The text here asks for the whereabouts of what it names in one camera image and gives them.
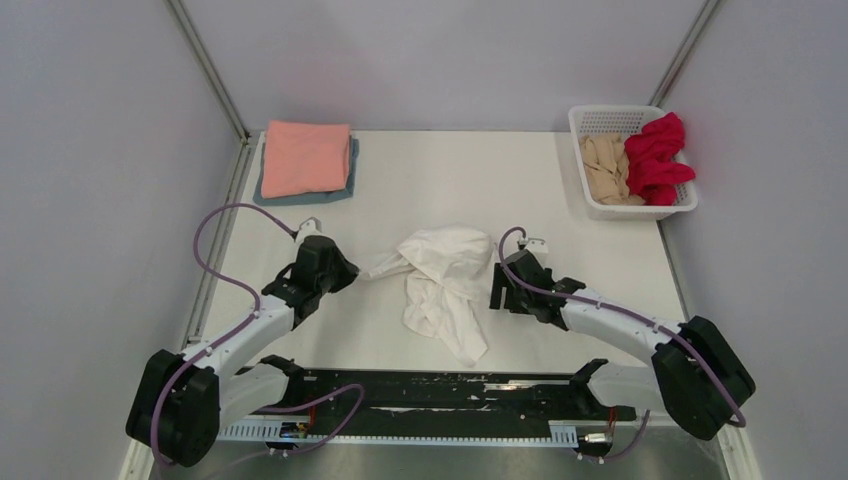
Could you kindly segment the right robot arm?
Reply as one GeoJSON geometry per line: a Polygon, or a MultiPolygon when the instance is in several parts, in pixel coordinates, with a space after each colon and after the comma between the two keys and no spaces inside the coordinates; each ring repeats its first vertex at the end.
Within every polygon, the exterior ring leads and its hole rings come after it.
{"type": "Polygon", "coordinates": [[[667,414],[700,440],[726,426],[743,427],[741,408],[756,384],[717,326],[695,316],[667,323],[604,298],[578,280],[554,280],[529,250],[499,256],[494,296],[514,313],[592,337],[638,360],[636,366],[595,359],[577,374],[571,403],[584,417],[608,407],[667,414]]]}

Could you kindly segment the white t shirt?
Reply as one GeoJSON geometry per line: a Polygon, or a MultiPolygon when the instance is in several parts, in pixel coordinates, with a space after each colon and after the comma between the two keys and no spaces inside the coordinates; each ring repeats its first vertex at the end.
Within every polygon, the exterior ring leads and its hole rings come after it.
{"type": "Polygon", "coordinates": [[[393,250],[364,257],[359,278],[405,276],[402,323],[440,340],[462,365],[472,367],[488,350],[475,309],[489,299],[491,236],[467,225],[421,229],[393,250]]]}

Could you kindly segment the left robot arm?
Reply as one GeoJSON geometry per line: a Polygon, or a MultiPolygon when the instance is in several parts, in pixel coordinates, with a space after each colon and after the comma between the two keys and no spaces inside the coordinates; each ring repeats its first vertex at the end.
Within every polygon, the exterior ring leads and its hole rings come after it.
{"type": "Polygon", "coordinates": [[[160,350],[145,365],[125,425],[126,434],[183,467],[197,464],[219,432],[266,406],[297,412],[304,384],[276,359],[247,363],[273,341],[296,329],[321,299],[357,278],[358,267],[336,243],[308,235],[293,263],[258,296],[259,304],[230,330],[184,349],[160,350]]]}

